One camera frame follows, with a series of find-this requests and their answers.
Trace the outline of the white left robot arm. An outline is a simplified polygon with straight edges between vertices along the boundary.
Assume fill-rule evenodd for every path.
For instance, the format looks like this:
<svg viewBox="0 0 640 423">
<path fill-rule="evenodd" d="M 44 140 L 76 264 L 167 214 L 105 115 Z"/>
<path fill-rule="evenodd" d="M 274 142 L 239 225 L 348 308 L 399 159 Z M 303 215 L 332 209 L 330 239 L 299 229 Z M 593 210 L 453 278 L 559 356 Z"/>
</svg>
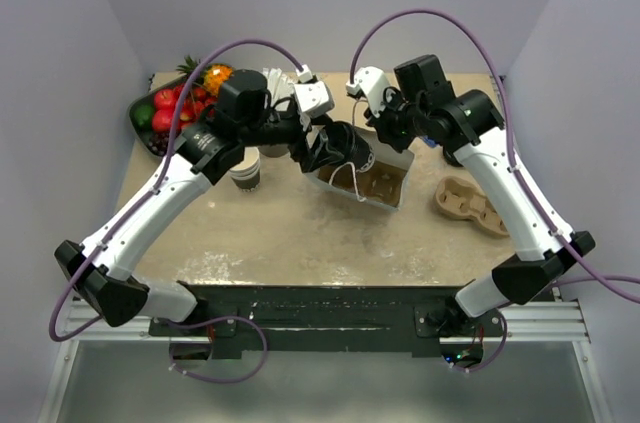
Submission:
<svg viewBox="0 0 640 423">
<path fill-rule="evenodd" d="M 200 333 L 207 311 L 178 282 L 137 276 L 149 247 L 194 200 L 240 164 L 246 149 L 287 145 L 302 171 L 316 168 L 323 146 L 308 145 L 313 121 L 335 103 L 327 85 L 299 73 L 288 95 L 276 99 L 267 77 L 237 70 L 224 81 L 216 100 L 184 127 L 152 177 L 102 227 L 82 242 L 63 241 L 54 257 L 69 283 L 111 327 L 138 316 L 169 320 L 185 335 Z"/>
</svg>

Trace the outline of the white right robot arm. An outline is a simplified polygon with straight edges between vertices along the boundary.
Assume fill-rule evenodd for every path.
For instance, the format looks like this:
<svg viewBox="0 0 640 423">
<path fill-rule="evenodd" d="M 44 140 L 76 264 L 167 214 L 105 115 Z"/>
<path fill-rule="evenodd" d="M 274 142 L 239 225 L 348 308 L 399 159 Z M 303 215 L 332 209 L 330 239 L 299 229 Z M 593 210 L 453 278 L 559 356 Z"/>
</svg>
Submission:
<svg viewBox="0 0 640 423">
<path fill-rule="evenodd" d="M 513 256 L 459 290 L 446 310 L 448 329 L 466 336 L 486 312 L 531 301 L 592 251 L 595 241 L 555 212 L 519 160 L 508 159 L 506 124 L 486 93 L 455 94 L 434 55 L 403 63 L 394 73 L 394 83 L 376 67 L 355 73 L 349 93 L 367 100 L 368 125 L 396 151 L 426 136 L 452 153 L 479 184 L 514 244 Z"/>
</svg>

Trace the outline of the light blue paper bag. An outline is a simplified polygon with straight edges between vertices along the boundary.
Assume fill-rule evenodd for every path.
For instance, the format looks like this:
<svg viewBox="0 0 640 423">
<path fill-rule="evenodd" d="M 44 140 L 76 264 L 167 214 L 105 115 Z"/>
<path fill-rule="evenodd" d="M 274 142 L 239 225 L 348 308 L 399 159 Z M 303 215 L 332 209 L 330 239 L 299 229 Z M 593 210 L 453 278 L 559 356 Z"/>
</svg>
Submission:
<svg viewBox="0 0 640 423">
<path fill-rule="evenodd" d="M 333 179 L 333 166 L 321 167 L 306 177 L 322 190 L 388 211 L 397 211 L 405 197 L 415 154 L 408 149 L 396 152 L 381 143 L 374 131 L 360 127 L 356 127 L 355 131 L 370 145 L 375 156 L 374 164 L 367 172 L 356 174 L 358 192 L 355 192 L 349 166 L 341 168 Z"/>
</svg>

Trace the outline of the white paper coffee cup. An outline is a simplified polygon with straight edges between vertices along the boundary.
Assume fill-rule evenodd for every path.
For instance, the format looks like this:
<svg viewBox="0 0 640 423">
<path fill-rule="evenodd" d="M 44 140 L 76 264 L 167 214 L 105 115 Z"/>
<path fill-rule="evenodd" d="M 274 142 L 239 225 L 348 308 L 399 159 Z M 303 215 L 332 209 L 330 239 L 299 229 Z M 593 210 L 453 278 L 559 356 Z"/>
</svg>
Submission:
<svg viewBox="0 0 640 423">
<path fill-rule="evenodd" d="M 321 131 L 321 166 L 353 163 L 357 172 L 367 172 L 375 162 L 370 144 L 355 127 L 343 121 L 332 122 Z"/>
</svg>

